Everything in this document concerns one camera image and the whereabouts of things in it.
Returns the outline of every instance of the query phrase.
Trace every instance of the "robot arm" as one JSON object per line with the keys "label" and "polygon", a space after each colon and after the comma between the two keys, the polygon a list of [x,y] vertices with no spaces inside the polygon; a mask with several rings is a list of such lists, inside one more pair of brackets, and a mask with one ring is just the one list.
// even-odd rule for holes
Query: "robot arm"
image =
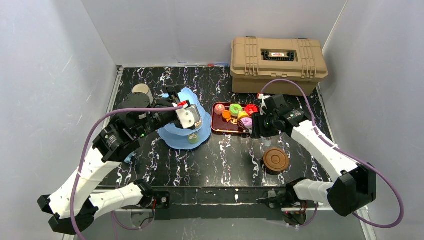
{"label": "robot arm", "polygon": [[[37,203],[41,210],[53,215],[49,224],[54,232],[76,234],[71,223],[70,205],[77,174],[80,175],[80,179],[75,193],[74,214],[81,231],[87,229],[103,214],[126,206],[149,206],[158,197],[157,192],[153,192],[143,179],[105,193],[92,194],[92,192],[130,153],[140,147],[139,140],[148,134],[169,123],[174,123],[182,129],[200,127],[201,118],[196,105],[180,101],[179,86],[167,86],[166,91],[169,93],[169,98],[159,99],[154,107],[183,106],[181,109],[165,112],[126,112],[113,116],[93,141],[92,149],[84,159],[82,171],[75,170],[56,192],[38,199]],[[146,94],[132,93],[118,106],[118,109],[150,106]],[[168,201],[169,199],[167,202],[158,201],[156,208],[168,207]]]}
{"label": "robot arm", "polygon": [[252,138],[271,137],[280,131],[300,143],[324,167],[333,182],[300,178],[286,188],[294,201],[310,200],[330,205],[346,217],[376,199],[377,175],[358,162],[335,151],[319,136],[332,143],[313,126],[311,117],[301,108],[288,107],[284,96],[261,96],[260,113],[252,115]]}

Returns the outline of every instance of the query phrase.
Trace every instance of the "white cup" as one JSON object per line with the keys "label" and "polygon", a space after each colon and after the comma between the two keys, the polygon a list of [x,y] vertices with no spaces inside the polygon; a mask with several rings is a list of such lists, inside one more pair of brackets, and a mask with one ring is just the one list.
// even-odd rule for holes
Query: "white cup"
{"label": "white cup", "polygon": [[143,93],[143,94],[146,94],[148,96],[148,99],[150,100],[150,103],[153,103],[152,91],[150,91],[150,87],[147,86],[144,83],[140,83],[140,84],[135,85],[132,88],[132,93]]}

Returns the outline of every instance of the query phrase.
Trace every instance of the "gray wall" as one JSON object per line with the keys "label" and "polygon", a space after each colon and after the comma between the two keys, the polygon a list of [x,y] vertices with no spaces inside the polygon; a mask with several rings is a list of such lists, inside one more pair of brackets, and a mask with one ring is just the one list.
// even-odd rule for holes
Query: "gray wall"
{"label": "gray wall", "polygon": [[58,239],[37,199],[77,167],[116,66],[83,4],[2,1],[0,239]]}
{"label": "gray wall", "polygon": [[[424,2],[351,0],[324,55],[321,84],[329,123],[342,149],[369,161],[401,192],[405,218],[378,239],[423,239]],[[371,220],[393,222],[399,207],[382,180]]]}
{"label": "gray wall", "polygon": [[117,65],[231,60],[235,37],[327,40],[345,0],[82,0]]}

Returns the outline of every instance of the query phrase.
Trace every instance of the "blue plate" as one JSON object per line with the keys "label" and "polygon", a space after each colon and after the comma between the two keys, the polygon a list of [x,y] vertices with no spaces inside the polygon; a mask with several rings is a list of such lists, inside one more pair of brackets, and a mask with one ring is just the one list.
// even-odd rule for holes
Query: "blue plate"
{"label": "blue plate", "polygon": [[165,141],[165,143],[173,148],[173,149],[184,149],[184,150],[191,150],[199,147],[203,142],[208,140],[208,138],[211,136],[211,115],[209,113],[205,112],[202,116],[203,125],[205,127],[202,127],[198,132],[198,136],[200,137],[199,142],[196,144],[189,143],[189,137],[188,136],[180,136],[175,135],[170,132],[168,132],[164,127],[160,128],[157,132],[159,133],[159,136]]}
{"label": "blue plate", "polygon": [[[169,94],[164,94],[163,95],[164,98],[169,97]],[[192,90],[190,90],[190,88],[183,88],[181,90],[180,93],[178,93],[178,97],[179,99],[183,102],[186,100],[189,100],[191,104],[194,104],[197,106],[197,109],[199,111],[200,116],[204,116],[205,115],[205,109],[200,105],[200,102],[198,100],[198,96],[196,94],[193,93]],[[171,134],[175,134],[175,135],[179,135],[179,136],[188,136],[192,133],[198,132],[204,125],[204,122],[202,123],[202,125],[194,130],[191,129],[181,129],[181,128],[177,128],[175,126],[174,123],[170,123],[167,124],[166,126],[164,126],[165,130],[167,130],[169,133]]]}

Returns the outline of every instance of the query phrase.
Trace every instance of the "white cable clip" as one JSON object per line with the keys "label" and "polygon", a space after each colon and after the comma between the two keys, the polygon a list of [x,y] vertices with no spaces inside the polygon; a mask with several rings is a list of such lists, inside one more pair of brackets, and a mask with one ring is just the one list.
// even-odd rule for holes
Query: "white cable clip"
{"label": "white cable clip", "polygon": [[91,180],[91,179],[87,179],[85,177],[83,177],[82,173],[78,171],[78,169],[76,170],[76,174],[79,175],[79,179],[85,180],[87,182],[93,182],[93,183],[100,183],[101,181],[97,181],[97,180]]}

